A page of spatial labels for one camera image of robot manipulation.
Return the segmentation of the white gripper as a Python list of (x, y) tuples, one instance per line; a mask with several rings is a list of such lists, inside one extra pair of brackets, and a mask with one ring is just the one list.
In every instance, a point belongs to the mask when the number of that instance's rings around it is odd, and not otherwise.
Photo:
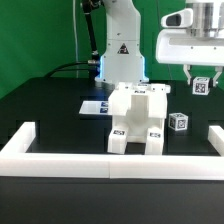
[(157, 38), (156, 59), (159, 63), (183, 65), (188, 85), (192, 85), (193, 80), (191, 65), (217, 66), (209, 83), (215, 88), (224, 72), (224, 39), (195, 38), (185, 29), (164, 29)]

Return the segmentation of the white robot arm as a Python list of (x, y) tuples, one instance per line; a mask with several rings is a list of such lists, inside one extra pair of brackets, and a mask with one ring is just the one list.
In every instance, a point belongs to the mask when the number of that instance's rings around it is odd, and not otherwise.
[[(106, 51), (98, 82), (147, 82), (140, 53), (141, 16), (132, 0), (102, 0), (106, 9)], [(156, 43), (156, 59), (183, 66), (187, 83), (196, 84), (190, 67), (224, 71), (224, 0), (185, 0), (185, 8), (164, 16)]]

